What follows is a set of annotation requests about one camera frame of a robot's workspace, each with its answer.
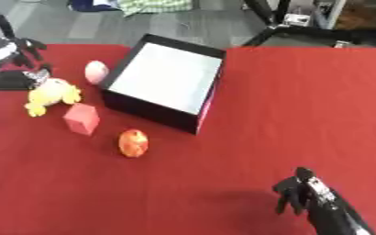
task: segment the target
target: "pink cube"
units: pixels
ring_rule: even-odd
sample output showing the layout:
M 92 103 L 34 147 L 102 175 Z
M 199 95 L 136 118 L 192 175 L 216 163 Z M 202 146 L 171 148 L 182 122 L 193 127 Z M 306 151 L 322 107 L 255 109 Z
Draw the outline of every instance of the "pink cube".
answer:
M 68 110 L 64 115 L 64 120 L 71 131 L 91 136 L 100 122 L 100 117 L 95 107 L 78 103 Z

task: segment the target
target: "white ball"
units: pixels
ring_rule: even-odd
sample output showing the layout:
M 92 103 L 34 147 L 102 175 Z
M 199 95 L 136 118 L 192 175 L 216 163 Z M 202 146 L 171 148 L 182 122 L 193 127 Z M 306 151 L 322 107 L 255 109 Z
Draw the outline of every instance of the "white ball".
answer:
M 85 78 L 91 84 L 99 84 L 107 75 L 108 68 L 103 62 L 92 61 L 85 66 Z

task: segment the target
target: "ball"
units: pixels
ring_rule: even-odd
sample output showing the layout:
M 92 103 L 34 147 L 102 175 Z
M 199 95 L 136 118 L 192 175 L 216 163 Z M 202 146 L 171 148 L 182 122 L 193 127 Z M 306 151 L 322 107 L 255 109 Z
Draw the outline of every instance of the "ball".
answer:
M 85 78 L 91 84 L 99 84 L 107 75 L 108 68 L 103 62 L 93 61 L 85 66 Z
M 148 149 L 149 141 L 144 132 L 130 129 L 119 136 L 118 147 L 122 154 L 128 158 L 138 158 Z

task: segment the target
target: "stuffed duck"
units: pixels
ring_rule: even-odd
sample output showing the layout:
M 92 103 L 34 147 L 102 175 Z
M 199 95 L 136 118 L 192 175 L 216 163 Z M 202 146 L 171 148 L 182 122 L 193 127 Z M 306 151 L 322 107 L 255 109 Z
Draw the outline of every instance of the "stuffed duck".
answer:
M 35 90 L 28 93 L 25 108 L 32 117 L 40 117 L 47 112 L 47 106 L 63 102 L 73 105 L 81 101 L 81 91 L 75 86 L 58 78 L 48 78 Z

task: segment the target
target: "black box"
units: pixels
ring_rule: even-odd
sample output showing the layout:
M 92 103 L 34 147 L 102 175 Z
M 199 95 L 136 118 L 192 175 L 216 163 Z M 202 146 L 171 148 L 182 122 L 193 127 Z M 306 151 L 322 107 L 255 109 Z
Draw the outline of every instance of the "black box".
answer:
M 100 83 L 105 105 L 196 134 L 225 54 L 147 34 Z

